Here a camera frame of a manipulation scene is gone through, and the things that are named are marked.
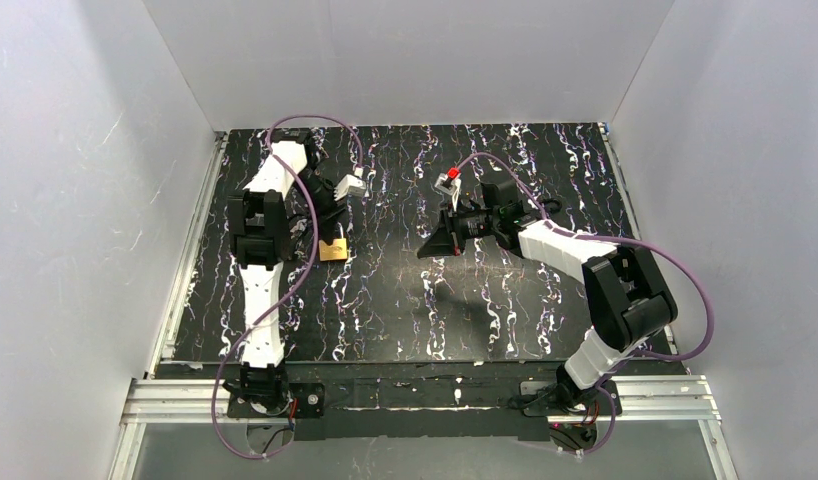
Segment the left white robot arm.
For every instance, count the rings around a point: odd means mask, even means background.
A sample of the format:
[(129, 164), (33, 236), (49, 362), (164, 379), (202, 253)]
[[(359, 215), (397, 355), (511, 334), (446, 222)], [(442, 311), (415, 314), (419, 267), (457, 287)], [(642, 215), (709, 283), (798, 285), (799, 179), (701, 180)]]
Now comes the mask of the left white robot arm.
[(246, 338), (239, 379), (224, 388), (259, 412), (277, 415), (292, 402), (276, 306), (284, 264), (293, 261), (296, 252), (286, 200), (296, 190), (313, 201), (317, 236), (324, 241), (334, 238), (346, 206), (336, 199), (333, 182), (317, 170), (321, 155), (311, 131), (276, 130), (270, 134), (270, 146), (282, 161), (265, 161), (227, 201), (230, 246), (244, 288)]

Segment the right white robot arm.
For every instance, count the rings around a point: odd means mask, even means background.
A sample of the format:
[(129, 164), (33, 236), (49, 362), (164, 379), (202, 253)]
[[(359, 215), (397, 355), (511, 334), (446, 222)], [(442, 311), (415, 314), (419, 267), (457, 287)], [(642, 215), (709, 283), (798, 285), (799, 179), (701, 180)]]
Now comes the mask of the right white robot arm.
[(649, 249), (556, 230), (541, 212), (526, 207), (512, 180), (482, 184), (481, 203), (461, 202), (460, 185), (456, 169), (436, 179), (435, 188), (448, 198), (436, 229), (417, 256), (459, 256), (469, 241), (491, 237), (501, 249), (553, 267), (582, 284), (591, 326), (558, 370), (558, 393), (575, 396), (592, 389), (677, 318), (676, 302)]

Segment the brass padlock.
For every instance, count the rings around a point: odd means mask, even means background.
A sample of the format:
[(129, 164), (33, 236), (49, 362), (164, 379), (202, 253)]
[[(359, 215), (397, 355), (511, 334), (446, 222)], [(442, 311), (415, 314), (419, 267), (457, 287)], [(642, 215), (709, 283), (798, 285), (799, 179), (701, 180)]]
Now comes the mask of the brass padlock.
[(344, 233), (331, 241), (318, 240), (318, 257), (320, 262), (346, 262), (349, 259), (348, 239)]

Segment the black key fob with lanyard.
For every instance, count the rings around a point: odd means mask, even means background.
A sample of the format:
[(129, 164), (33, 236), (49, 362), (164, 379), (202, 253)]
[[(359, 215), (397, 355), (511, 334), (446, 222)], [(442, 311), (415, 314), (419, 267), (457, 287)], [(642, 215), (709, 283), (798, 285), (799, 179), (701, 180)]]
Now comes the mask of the black key fob with lanyard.
[(294, 214), (288, 220), (291, 239), (295, 243), (304, 240), (313, 230), (313, 222), (309, 216)]

